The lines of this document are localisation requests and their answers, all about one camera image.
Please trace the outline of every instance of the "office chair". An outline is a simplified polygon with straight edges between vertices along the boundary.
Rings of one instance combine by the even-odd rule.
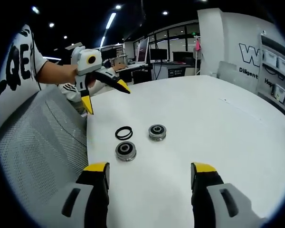
[[[57,86],[32,96],[0,128],[0,163],[23,208],[46,226],[42,208],[88,165],[86,121]]]

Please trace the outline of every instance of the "person's arm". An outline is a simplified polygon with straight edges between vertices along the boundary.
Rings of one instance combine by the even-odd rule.
[[[36,69],[35,78],[38,82],[44,84],[64,84],[75,83],[77,75],[77,65],[57,65],[43,58],[34,43],[34,65]]]
[[[37,74],[36,79],[45,84],[75,84],[77,65],[57,65],[46,62]]]

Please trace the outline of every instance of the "person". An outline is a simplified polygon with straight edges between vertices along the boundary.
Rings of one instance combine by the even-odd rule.
[[[74,84],[77,65],[47,61],[38,51],[28,25],[14,37],[0,71],[0,127],[44,84]]]
[[[121,70],[121,69],[125,69],[126,65],[125,64],[117,64],[114,67],[111,67],[108,70],[108,72],[110,72],[111,74],[116,74],[117,70]],[[88,90],[89,90],[89,94],[90,96],[93,96],[95,93],[97,93],[98,91],[100,91],[103,87],[105,87],[105,83],[102,83],[98,80],[96,81],[92,81],[89,85],[88,85]],[[78,92],[76,86],[72,83],[64,83],[64,84],[60,84],[58,85],[58,88],[60,89],[60,91],[66,96],[66,98],[68,99],[68,101],[71,103],[71,105],[80,113],[83,114],[86,111],[84,110],[83,104],[81,102],[81,95]]]

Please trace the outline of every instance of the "ball bearing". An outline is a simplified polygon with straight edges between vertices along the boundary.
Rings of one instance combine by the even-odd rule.
[[[132,142],[121,142],[117,145],[116,156],[123,162],[130,162],[136,157],[136,148]]]
[[[163,125],[156,124],[149,128],[149,137],[153,141],[162,141],[166,137],[167,130]]]

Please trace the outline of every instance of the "storage bin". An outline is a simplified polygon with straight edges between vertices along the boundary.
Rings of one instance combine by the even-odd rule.
[[[280,56],[277,57],[276,67],[285,74],[285,59],[281,58]]]
[[[285,99],[285,89],[284,88],[282,88],[278,84],[275,84],[272,92],[277,101],[281,103],[284,102],[284,99]]]
[[[263,53],[264,53],[263,60],[267,62],[268,64],[276,67],[276,55],[268,50],[264,50]]]

